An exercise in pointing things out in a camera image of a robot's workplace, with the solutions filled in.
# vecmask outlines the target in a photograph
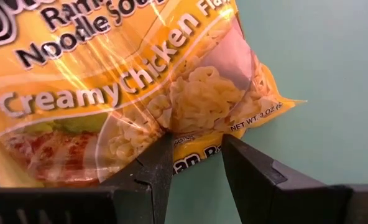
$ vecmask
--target yellow packaging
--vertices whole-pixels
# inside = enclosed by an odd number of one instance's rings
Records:
[[[293,107],[237,11],[234,0],[0,0],[0,186],[97,184],[166,131],[179,172],[222,133]]]

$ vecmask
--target light green background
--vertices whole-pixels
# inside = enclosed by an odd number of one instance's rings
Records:
[[[368,0],[237,0],[282,95],[308,103],[244,140],[328,184],[368,183]],[[221,155],[173,178],[167,224],[239,224]]]

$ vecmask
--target crinkled plastic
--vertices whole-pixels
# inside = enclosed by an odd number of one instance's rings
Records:
[[[294,107],[234,0],[0,0],[0,186],[87,186],[166,131],[174,170]]]

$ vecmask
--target plastic wrapper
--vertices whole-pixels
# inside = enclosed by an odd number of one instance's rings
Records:
[[[0,186],[87,186],[166,131],[176,172],[295,106],[233,0],[0,0]]]

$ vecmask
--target ramen noodle soup package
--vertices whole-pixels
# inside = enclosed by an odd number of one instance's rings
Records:
[[[294,107],[235,0],[0,0],[0,186],[82,187],[167,131],[175,172]]]

